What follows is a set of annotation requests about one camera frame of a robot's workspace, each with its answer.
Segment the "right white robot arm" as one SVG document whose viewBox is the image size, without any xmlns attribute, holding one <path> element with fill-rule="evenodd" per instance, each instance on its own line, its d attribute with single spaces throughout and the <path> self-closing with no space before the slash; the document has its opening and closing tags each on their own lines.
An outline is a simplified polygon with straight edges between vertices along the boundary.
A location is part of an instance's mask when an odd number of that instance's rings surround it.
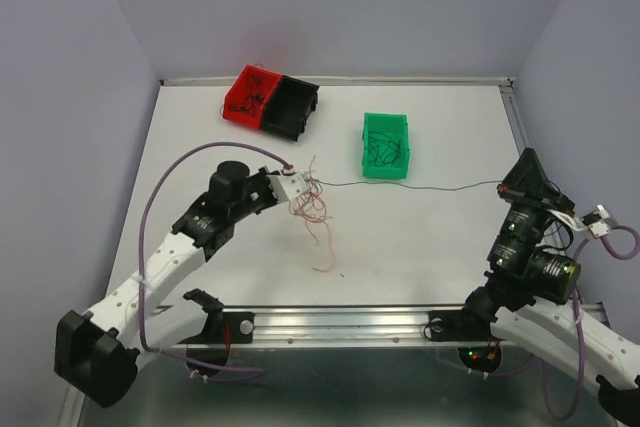
<svg viewBox="0 0 640 427">
<path fill-rule="evenodd" d="M 549 224 L 612 248 L 620 229 L 601 205 L 579 217 L 575 204 L 547 177 L 532 148 L 497 186 L 510 208 L 487 256 L 486 283 L 465 300 L 463 331 L 510 341 L 572 376 L 579 391 L 626 426 L 639 423 L 639 347 L 578 305 L 581 265 L 542 240 Z"/>
</svg>

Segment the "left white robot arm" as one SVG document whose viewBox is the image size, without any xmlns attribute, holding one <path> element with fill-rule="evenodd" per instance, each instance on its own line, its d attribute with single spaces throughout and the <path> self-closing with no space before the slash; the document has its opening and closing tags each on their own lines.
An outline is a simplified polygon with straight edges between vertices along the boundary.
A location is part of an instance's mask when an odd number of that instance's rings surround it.
<svg viewBox="0 0 640 427">
<path fill-rule="evenodd" d="M 208 189 L 173 224 L 151 255 L 111 294 L 85 312 L 67 312 L 56 326 L 54 371 L 103 408 L 119 402 L 133 385 L 142 356 L 176 357 L 171 345 L 152 345 L 146 321 L 153 309 L 231 240 L 237 223 L 288 201 L 293 172 L 225 161 Z"/>
</svg>

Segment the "green plastic bin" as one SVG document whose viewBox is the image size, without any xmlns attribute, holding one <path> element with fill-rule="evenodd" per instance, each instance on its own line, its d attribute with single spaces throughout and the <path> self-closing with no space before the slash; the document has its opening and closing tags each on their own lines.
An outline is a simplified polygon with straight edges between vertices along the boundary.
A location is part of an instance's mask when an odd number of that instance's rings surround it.
<svg viewBox="0 0 640 427">
<path fill-rule="evenodd" d="M 404 180 L 410 162 L 408 117 L 405 114 L 364 114 L 362 176 L 376 180 Z"/>
</svg>

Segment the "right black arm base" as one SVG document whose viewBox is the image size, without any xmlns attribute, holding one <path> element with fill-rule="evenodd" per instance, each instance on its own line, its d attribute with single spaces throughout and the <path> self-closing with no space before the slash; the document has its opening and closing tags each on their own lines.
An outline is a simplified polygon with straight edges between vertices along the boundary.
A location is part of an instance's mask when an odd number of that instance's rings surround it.
<svg viewBox="0 0 640 427">
<path fill-rule="evenodd" d="M 460 309 L 430 310 L 423 336 L 433 342 L 489 342 L 489 323 Z"/>
</svg>

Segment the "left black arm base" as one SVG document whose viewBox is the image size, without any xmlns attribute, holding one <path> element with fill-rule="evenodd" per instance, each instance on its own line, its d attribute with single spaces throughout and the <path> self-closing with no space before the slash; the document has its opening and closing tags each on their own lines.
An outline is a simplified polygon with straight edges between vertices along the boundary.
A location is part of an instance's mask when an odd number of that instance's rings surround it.
<svg viewBox="0 0 640 427">
<path fill-rule="evenodd" d="M 187 302 L 197 304 L 203 315 L 188 320 L 183 314 L 169 333 L 177 345 L 187 344 L 251 344 L 255 314 L 248 310 L 226 308 L 216 297 L 202 289 L 192 289 L 183 295 Z"/>
</svg>

